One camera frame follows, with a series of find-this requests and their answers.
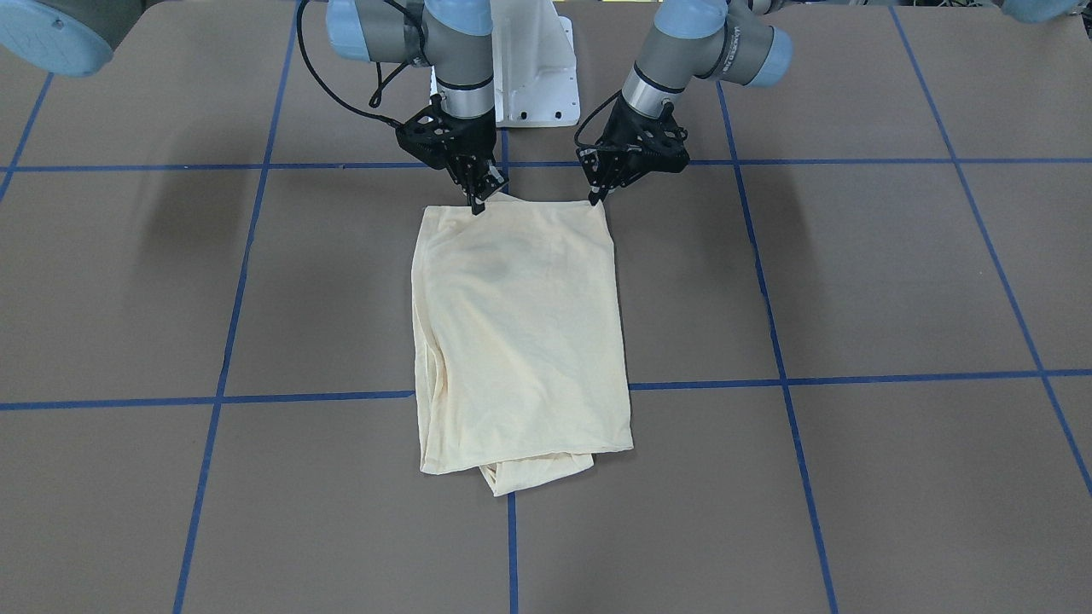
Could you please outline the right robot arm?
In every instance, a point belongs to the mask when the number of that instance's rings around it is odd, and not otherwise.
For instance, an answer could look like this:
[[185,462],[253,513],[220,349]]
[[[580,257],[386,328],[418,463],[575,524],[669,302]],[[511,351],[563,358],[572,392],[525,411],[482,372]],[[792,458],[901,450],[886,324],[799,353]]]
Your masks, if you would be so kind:
[[[4,1],[3,47],[58,75],[97,74],[151,1]],[[331,1],[325,28],[340,57],[393,64],[377,76],[368,108],[343,108],[394,129],[397,145],[434,170],[448,172],[468,210],[507,185],[497,167],[491,5],[487,1]],[[379,113],[385,87],[407,67],[434,71],[420,113],[397,120]]]

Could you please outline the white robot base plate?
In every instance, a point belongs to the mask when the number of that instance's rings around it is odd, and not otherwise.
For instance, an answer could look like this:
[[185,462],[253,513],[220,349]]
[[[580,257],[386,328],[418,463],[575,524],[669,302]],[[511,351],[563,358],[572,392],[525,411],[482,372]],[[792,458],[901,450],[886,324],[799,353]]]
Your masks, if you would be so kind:
[[571,127],[581,115],[571,21],[551,1],[427,1],[434,90],[448,115]]

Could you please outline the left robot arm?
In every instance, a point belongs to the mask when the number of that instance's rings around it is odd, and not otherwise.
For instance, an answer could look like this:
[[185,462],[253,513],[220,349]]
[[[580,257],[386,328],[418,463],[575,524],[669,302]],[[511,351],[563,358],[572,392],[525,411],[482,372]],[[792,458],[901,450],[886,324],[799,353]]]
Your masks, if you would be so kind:
[[[1089,1],[936,1],[921,12],[957,7],[963,13],[1006,15],[1022,24],[1068,20]],[[761,22],[790,1],[663,1],[624,87],[590,113],[573,137],[578,163],[584,168],[590,204],[630,186],[649,172],[682,172],[690,158],[688,133],[672,117],[691,78],[772,87],[788,71],[794,43],[787,32]],[[594,144],[580,133],[603,108],[612,105],[603,133]],[[873,165],[947,163],[941,157],[881,160],[741,160],[741,165]]]

